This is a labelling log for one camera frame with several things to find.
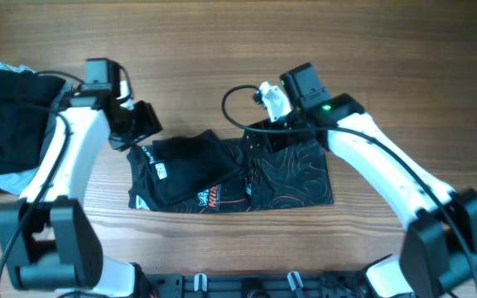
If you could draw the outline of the black printed cycling jersey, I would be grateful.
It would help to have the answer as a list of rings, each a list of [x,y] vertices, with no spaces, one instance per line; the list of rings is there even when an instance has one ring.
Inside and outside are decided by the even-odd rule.
[[[155,140],[127,155],[128,206],[181,214],[241,213],[333,203],[324,148],[315,140],[274,153],[244,138]]]

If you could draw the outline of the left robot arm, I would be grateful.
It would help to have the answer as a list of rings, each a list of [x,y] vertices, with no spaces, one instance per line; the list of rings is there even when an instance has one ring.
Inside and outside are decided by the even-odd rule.
[[[0,204],[0,295],[7,273],[19,291],[64,297],[157,297],[133,262],[103,253],[84,213],[84,194],[105,143],[127,150],[162,130],[151,104],[135,102],[126,69],[108,58],[85,62],[76,90],[46,112],[56,118],[45,157],[18,201]]]

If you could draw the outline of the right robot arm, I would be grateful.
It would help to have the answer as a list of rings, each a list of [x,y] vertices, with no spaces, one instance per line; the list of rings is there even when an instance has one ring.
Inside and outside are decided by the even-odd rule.
[[[363,297],[438,297],[477,282],[477,191],[458,191],[420,167],[348,94],[331,96],[315,68],[264,82],[253,100],[268,117],[247,133],[275,151],[317,140],[350,164],[385,199],[404,230],[402,250],[366,267]]]

